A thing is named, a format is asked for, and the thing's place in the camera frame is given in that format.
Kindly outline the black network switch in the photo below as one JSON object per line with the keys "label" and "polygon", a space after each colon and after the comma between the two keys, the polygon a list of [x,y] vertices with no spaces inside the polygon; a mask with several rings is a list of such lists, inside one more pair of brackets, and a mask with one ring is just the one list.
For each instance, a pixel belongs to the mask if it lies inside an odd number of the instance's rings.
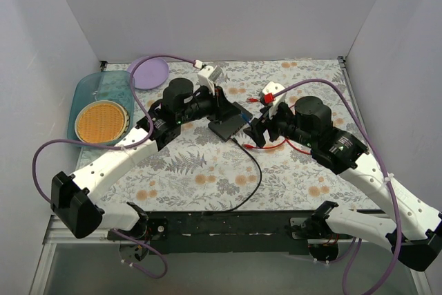
{"label": "black network switch", "polygon": [[215,133],[223,142],[230,140],[243,126],[247,125],[253,118],[252,113],[234,102],[241,110],[240,115],[236,115],[225,122],[210,121],[209,129]]}

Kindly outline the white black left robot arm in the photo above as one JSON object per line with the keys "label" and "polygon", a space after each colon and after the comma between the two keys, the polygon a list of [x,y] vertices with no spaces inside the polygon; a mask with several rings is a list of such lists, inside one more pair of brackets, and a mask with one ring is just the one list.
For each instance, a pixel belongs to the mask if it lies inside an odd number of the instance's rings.
{"label": "white black left robot arm", "polygon": [[52,211],[76,238],[98,229],[119,229],[133,240],[142,238],[147,230],[144,211],[133,202],[105,205],[102,196],[142,160],[178,137],[182,125],[202,118],[210,124],[229,124],[241,113],[239,104],[230,102],[221,87],[194,89],[188,79],[173,79],[125,137],[133,147],[115,146],[88,166],[52,179]]}

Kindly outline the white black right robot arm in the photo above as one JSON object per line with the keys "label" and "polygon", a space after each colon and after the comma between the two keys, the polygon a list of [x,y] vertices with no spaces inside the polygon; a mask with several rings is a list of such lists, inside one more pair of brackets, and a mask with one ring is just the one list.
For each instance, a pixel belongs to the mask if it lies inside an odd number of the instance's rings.
{"label": "white black right robot arm", "polygon": [[306,146],[319,165],[353,184],[388,216],[378,218],[326,201],[297,227],[298,235],[346,234],[390,251],[398,248],[399,261],[418,272],[431,265],[441,253],[441,212],[392,176],[384,176],[368,148],[333,125],[332,111],[321,99],[302,97],[293,108],[281,102],[262,108],[261,113],[244,130],[259,147],[266,144],[266,134],[270,141],[284,137]]}

